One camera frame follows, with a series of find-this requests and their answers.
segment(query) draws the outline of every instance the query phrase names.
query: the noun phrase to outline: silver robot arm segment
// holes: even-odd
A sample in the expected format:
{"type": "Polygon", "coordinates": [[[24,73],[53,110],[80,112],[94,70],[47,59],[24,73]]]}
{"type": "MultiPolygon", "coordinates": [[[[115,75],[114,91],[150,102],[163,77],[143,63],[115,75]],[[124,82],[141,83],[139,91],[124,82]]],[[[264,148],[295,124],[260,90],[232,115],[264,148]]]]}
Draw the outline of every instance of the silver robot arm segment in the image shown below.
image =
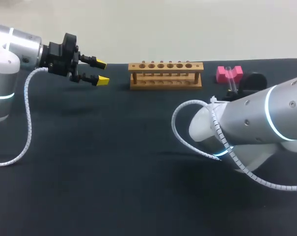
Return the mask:
{"type": "Polygon", "coordinates": [[[229,102],[220,126],[232,145],[297,140],[297,78],[229,102]]]}

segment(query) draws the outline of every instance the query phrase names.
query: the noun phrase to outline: white wall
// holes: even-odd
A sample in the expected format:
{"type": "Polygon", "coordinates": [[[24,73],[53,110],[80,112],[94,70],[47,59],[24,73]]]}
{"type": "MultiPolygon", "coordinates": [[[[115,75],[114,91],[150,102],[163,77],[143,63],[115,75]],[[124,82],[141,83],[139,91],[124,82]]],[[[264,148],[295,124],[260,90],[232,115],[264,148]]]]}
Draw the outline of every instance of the white wall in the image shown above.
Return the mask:
{"type": "Polygon", "coordinates": [[[108,63],[297,58],[297,0],[0,0],[0,24],[108,63]]]}

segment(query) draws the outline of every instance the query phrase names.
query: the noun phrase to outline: screw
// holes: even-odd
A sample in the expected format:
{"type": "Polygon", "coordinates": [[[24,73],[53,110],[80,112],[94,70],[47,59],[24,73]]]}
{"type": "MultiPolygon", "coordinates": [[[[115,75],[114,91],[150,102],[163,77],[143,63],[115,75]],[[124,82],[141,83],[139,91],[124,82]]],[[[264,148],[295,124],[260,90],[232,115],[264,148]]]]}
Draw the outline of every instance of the screw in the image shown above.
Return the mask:
{"type": "Polygon", "coordinates": [[[24,62],[24,63],[29,63],[29,60],[28,60],[27,58],[23,58],[23,59],[22,59],[22,62],[24,62]]]}
{"type": "Polygon", "coordinates": [[[295,107],[295,106],[296,106],[296,102],[295,102],[295,101],[291,101],[291,102],[289,103],[289,106],[292,107],[292,108],[295,107]]]}

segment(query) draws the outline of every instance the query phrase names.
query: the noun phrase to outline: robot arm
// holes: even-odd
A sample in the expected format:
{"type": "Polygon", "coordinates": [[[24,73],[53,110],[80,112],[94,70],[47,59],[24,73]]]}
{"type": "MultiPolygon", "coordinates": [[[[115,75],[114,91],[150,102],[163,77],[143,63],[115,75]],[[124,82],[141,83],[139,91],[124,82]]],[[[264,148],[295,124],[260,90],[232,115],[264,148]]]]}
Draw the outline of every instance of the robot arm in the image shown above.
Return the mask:
{"type": "Polygon", "coordinates": [[[47,67],[48,72],[69,75],[70,80],[76,83],[83,80],[94,86],[108,84],[108,78],[95,75],[87,78],[78,73],[79,61],[100,69],[105,69],[107,64],[96,57],[81,55],[76,40],[75,35],[66,33],[62,44],[50,42],[47,46],[41,43],[39,36],[0,25],[0,46],[20,59],[21,69],[32,71],[37,67],[47,67]]]}
{"type": "Polygon", "coordinates": [[[62,44],[50,42],[47,46],[41,43],[39,36],[0,25],[0,121],[9,114],[20,68],[33,71],[47,67],[48,72],[69,76],[76,83],[83,80],[94,86],[108,84],[109,78],[98,75],[88,78],[85,73],[79,74],[79,61],[100,69],[107,66],[96,57],[81,55],[75,35],[66,33],[62,44]]]}
{"type": "Polygon", "coordinates": [[[175,136],[190,149],[232,164],[264,186],[297,191],[297,185],[270,183],[252,173],[280,149],[297,152],[297,78],[236,101],[211,102],[192,100],[181,104],[172,116],[175,136]],[[175,128],[178,112],[190,104],[203,106],[192,119],[189,134],[205,152],[186,143],[175,128]]]}

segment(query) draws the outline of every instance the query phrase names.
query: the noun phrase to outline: clear test tube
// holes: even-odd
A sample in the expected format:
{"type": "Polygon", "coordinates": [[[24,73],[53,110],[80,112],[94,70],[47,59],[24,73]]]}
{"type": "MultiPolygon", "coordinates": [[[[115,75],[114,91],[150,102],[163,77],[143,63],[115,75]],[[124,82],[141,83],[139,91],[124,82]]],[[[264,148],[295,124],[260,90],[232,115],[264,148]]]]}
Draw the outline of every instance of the clear test tube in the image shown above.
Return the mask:
{"type": "Polygon", "coordinates": [[[228,79],[229,89],[234,92],[235,94],[238,93],[237,86],[234,80],[234,75],[232,73],[231,67],[225,67],[226,70],[226,78],[228,79]]]}

